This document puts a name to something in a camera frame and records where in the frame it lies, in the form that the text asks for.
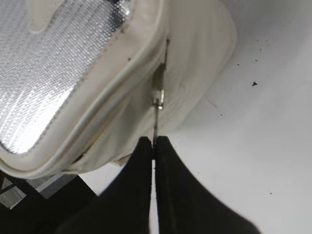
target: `silver metallic lining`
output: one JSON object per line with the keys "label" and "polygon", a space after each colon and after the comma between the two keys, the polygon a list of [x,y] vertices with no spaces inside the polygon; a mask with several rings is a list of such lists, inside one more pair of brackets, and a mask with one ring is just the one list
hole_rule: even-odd
{"label": "silver metallic lining", "polygon": [[27,27],[26,1],[0,1],[0,142],[31,149],[112,34],[131,0],[67,0],[45,32]]}

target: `stitching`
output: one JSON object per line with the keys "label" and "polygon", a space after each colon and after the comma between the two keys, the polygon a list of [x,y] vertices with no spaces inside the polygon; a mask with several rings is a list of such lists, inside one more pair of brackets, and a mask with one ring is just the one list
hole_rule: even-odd
{"label": "stitching", "polygon": [[[135,0],[134,3],[131,6],[131,10],[134,12],[134,6],[135,6]],[[40,142],[42,141],[42,138],[44,136],[46,136],[49,128],[51,127],[51,125],[59,118],[59,114],[60,112],[65,108],[65,106],[67,106],[69,100],[71,100],[72,95],[77,91],[77,89],[81,86],[81,84],[88,79],[88,75],[90,74],[90,72],[92,71],[94,65],[106,54],[107,50],[114,45],[115,41],[118,39],[119,35],[122,35],[122,31],[126,32],[130,22],[133,20],[133,13],[131,14],[131,16],[121,25],[121,27],[113,33],[112,37],[110,38],[109,42],[107,44],[104,45],[104,48],[102,50],[102,52],[98,55],[98,57],[94,60],[94,62],[91,64],[91,66],[89,67],[88,71],[83,75],[83,77],[80,79],[80,81],[74,86],[73,90],[71,91],[70,95],[68,96],[68,98],[65,100],[65,102],[61,105],[61,107],[58,109],[58,111],[55,113],[55,115],[53,116],[53,118],[51,119],[51,121],[49,122],[49,124],[47,125],[47,127],[44,129],[44,131],[42,132],[42,134],[40,135],[40,137],[38,138],[38,140],[36,141],[36,143],[32,146],[32,148],[30,148],[28,150],[27,153],[25,154],[19,154],[18,156],[21,158],[27,157],[36,146],[38,146],[40,144]]]}

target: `white tabletop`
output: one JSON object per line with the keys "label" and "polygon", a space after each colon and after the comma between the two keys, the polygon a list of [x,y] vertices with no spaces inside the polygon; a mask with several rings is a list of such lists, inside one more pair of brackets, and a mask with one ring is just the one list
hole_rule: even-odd
{"label": "white tabletop", "polygon": [[[226,3],[237,49],[170,140],[201,183],[264,234],[310,234],[312,1]],[[109,164],[82,178],[100,192],[119,171]]]}

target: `black object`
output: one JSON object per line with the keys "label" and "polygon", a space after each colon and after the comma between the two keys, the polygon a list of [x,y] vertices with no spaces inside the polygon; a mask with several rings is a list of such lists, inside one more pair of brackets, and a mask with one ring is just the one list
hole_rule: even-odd
{"label": "black object", "polygon": [[260,233],[209,193],[184,166],[169,139],[161,136],[155,149],[148,138],[141,138],[107,190],[57,234],[148,234],[153,156],[160,234]]}
{"label": "black object", "polygon": [[0,205],[1,234],[53,234],[97,197],[79,176],[45,199],[25,180],[0,174],[26,194],[12,210]]}

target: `white bag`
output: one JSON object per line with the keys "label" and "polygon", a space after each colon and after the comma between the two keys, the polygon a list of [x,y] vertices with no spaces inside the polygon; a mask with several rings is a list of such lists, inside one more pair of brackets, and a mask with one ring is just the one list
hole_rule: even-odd
{"label": "white bag", "polygon": [[152,134],[166,53],[160,134],[196,105],[235,40],[218,0],[2,0],[0,170],[84,173],[129,155]]}

